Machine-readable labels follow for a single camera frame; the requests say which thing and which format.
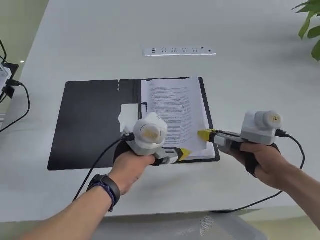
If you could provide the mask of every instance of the power cord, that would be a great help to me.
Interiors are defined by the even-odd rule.
[[[6,81],[6,84],[7,86],[22,86],[25,90],[25,93],[26,93],[26,97],[27,97],[27,100],[28,100],[28,109],[27,111],[25,112],[24,115],[22,115],[21,117],[19,117],[17,120],[15,120],[14,122],[10,123],[8,126],[2,128],[0,130],[0,133],[2,133],[4,130],[10,128],[12,125],[16,124],[17,122],[19,122],[20,120],[22,120],[23,118],[25,118],[25,116],[28,115],[29,111],[30,111],[30,96],[29,96],[29,92],[28,92],[28,89],[26,88],[26,86],[22,83],[22,82],[19,82],[19,81],[16,81],[16,80],[7,80]]]
[[[280,138],[289,138],[291,140],[293,140],[299,147],[300,151],[301,151],[301,154],[302,154],[302,162],[301,162],[301,165],[300,165],[300,169],[302,169],[305,165],[305,162],[306,162],[306,155],[305,155],[305,152],[300,144],[300,142],[295,139],[293,136],[287,134],[286,131],[283,131],[281,129],[278,129],[276,132],[275,132],[275,136],[276,137],[280,137]],[[279,196],[280,194],[282,194],[283,191],[279,191],[278,193],[272,195],[272,196],[269,196],[269,197],[266,197],[260,201],[256,201],[254,203],[251,203],[250,205],[247,205],[247,206],[243,206],[243,207],[239,207],[237,209],[233,209],[233,210],[218,210],[218,211],[213,211],[213,213],[219,213],[219,214],[230,214],[230,213],[235,213],[235,212],[238,212],[238,211],[241,211],[241,210],[244,210],[244,209],[247,209],[247,208],[250,208],[252,206],[255,206],[257,204],[260,204],[260,203],[263,203],[265,201],[268,201],[270,199],[273,199],[277,196]]]
[[[1,48],[2,48],[2,50],[3,50],[3,53],[4,53],[4,57],[0,56],[0,58],[2,59],[2,63],[7,63],[7,57],[8,57],[8,55],[7,55],[6,48],[5,48],[5,46],[4,46],[1,38],[0,38],[0,46],[1,46]]]
[[[81,187],[79,188],[79,190],[78,190],[78,192],[76,193],[76,195],[75,195],[75,197],[74,197],[74,199],[73,199],[72,202],[74,202],[74,201],[78,198],[81,190],[84,188],[86,182],[88,181],[88,179],[89,179],[92,171],[94,170],[94,168],[96,167],[96,165],[98,164],[98,162],[101,160],[101,158],[106,154],[106,152],[107,152],[109,149],[111,149],[114,145],[116,145],[117,143],[119,143],[120,141],[122,141],[122,140],[132,141],[134,138],[135,138],[135,135],[134,135],[133,133],[127,133],[127,134],[123,135],[122,137],[120,137],[118,140],[116,140],[116,141],[114,141],[113,143],[111,143],[105,150],[103,150],[103,152],[100,154],[100,156],[97,158],[97,160],[93,163],[92,167],[90,168],[88,174],[86,175],[86,177],[85,177],[85,179],[84,179]]]

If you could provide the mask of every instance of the white desk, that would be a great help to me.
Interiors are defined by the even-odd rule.
[[[297,36],[305,16],[290,9],[299,2],[51,0],[21,77],[30,113],[0,135],[0,221],[58,213],[88,172],[47,170],[67,81],[199,75],[215,127],[239,131],[246,111],[279,111],[283,129],[305,149],[305,171],[320,180],[320,71],[311,58],[315,42]],[[142,56],[144,46],[201,44],[214,47],[217,56]],[[26,108],[18,89],[6,123]],[[294,143],[277,143],[290,162],[300,164]],[[97,169],[92,176],[109,171]],[[110,215],[233,209],[275,192],[222,155],[214,163],[149,167]],[[255,208],[294,204],[282,194]]]

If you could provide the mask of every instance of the smartwatch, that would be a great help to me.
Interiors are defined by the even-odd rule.
[[[112,208],[119,202],[121,197],[121,192],[118,187],[118,185],[108,176],[108,175],[100,175],[97,174],[94,176],[94,178],[89,183],[87,192],[91,190],[93,187],[101,186],[103,189],[110,195],[110,192],[112,196],[112,200],[114,200],[114,203],[112,201]]]

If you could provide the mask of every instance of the clipboard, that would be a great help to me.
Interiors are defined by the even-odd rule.
[[[122,104],[138,104],[138,115],[142,118],[141,80],[152,79],[155,78],[67,82],[47,169],[90,169],[106,146],[120,137],[118,117]],[[213,128],[205,85],[201,77],[199,83],[208,123],[210,128]],[[116,146],[111,148],[96,168],[111,168],[115,149]],[[187,163],[217,162],[220,155],[215,144],[214,151],[215,158],[188,160]]]

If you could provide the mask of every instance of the person's left hand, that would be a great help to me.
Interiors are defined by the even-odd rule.
[[[138,156],[132,151],[121,154],[113,165],[109,178],[119,187],[121,195],[126,194],[131,186],[141,177],[147,166],[155,162],[154,156]]]

